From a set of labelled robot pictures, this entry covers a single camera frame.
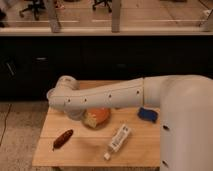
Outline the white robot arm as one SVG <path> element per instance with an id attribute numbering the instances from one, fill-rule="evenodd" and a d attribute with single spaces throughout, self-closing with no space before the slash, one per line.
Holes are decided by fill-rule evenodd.
<path id="1" fill-rule="evenodd" d="M 62 76 L 47 93 L 49 106 L 74 120 L 92 107 L 158 107 L 161 171 L 213 171 L 213 79 L 167 75 L 81 89 Z"/>

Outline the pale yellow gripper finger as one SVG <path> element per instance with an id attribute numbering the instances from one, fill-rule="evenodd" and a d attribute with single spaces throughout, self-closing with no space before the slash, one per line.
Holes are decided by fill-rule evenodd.
<path id="1" fill-rule="evenodd" d="M 97 127 L 97 115 L 92 112 L 88 112 L 84 115 L 83 123 L 91 128 Z"/>

